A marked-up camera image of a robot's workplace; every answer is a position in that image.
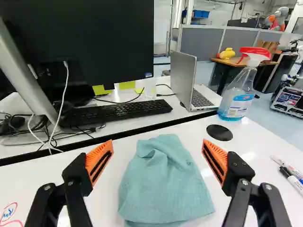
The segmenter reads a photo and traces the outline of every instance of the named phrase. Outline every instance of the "laptop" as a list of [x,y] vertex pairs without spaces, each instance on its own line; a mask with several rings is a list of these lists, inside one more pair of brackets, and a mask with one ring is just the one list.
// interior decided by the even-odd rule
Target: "laptop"
[[204,85],[195,85],[197,57],[181,52],[170,55],[170,86],[190,111],[216,109],[222,97]]

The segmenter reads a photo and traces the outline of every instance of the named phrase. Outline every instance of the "gray partition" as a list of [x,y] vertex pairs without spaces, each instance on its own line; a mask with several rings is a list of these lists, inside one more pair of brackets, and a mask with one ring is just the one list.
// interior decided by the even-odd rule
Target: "gray partition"
[[267,31],[263,30],[260,31],[259,36],[257,37],[257,40],[261,39],[264,42],[279,42],[282,36],[282,32],[273,32],[273,31]]
[[258,35],[258,30],[239,30],[239,29],[226,29],[220,51],[231,47],[235,52],[235,57],[240,57],[242,54],[239,52],[240,47],[253,46]]
[[209,61],[218,53],[223,32],[223,28],[182,28],[180,51]]

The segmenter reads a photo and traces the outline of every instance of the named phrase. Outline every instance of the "black keyboard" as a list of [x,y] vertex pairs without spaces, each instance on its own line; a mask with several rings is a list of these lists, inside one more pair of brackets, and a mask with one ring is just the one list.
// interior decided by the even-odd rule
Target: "black keyboard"
[[193,97],[191,103],[194,107],[202,107],[202,106],[212,106],[212,104],[207,98],[205,98],[201,93],[199,93],[196,89],[193,90]]
[[70,128],[87,124],[104,124],[106,122],[125,120],[165,114],[172,111],[172,107],[164,100],[152,100],[116,105],[93,106],[70,110],[60,120],[60,126]]

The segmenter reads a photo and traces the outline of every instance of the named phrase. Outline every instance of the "teal cloth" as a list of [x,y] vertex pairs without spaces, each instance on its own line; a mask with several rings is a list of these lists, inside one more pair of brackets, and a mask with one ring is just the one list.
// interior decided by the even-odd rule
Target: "teal cloth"
[[200,171],[177,135],[137,142],[119,186],[118,212],[126,227],[176,227],[214,212]]

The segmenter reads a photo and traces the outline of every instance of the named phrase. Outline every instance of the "bottle label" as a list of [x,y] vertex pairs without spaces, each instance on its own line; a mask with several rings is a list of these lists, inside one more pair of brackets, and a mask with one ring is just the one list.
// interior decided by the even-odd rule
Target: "bottle label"
[[231,107],[228,110],[227,117],[243,117],[252,102],[254,95],[235,96],[232,99]]

